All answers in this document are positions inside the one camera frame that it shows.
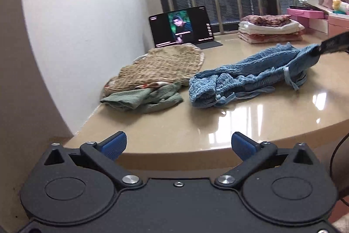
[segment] green garment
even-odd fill
[[[151,113],[170,108],[183,101],[178,93],[180,82],[168,84],[158,89],[145,88],[116,92],[101,100],[118,111],[137,110]]]

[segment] black cable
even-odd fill
[[[342,140],[337,144],[336,148],[334,149],[333,153],[332,153],[332,156],[331,156],[331,160],[329,162],[329,176],[331,177],[332,179],[332,164],[333,164],[333,159],[334,159],[334,156],[336,155],[339,147],[343,144],[343,142],[346,141],[346,139],[349,137],[349,133],[342,138]],[[343,198],[340,199],[342,203],[344,203],[346,206],[349,207],[349,203],[347,201],[345,201]]]

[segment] beige glossy tabletop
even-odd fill
[[[295,47],[321,40],[304,35]],[[232,64],[275,45],[250,45],[235,34],[218,36],[223,46],[205,49],[201,70]],[[231,102],[223,108],[195,109],[188,87],[184,102],[151,114],[122,113],[101,105],[67,147],[100,142],[117,131],[127,134],[127,148],[118,162],[129,169],[200,170],[235,166],[231,135],[239,131],[257,142],[280,147],[307,142],[318,147],[349,131],[349,55],[324,55],[308,70],[308,80],[294,91],[284,82],[272,94]]]

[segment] folded white cloth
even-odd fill
[[[248,21],[239,23],[239,31],[249,35],[252,34],[291,34],[304,29],[304,26],[297,21],[291,20],[291,23],[282,27],[258,26]]]

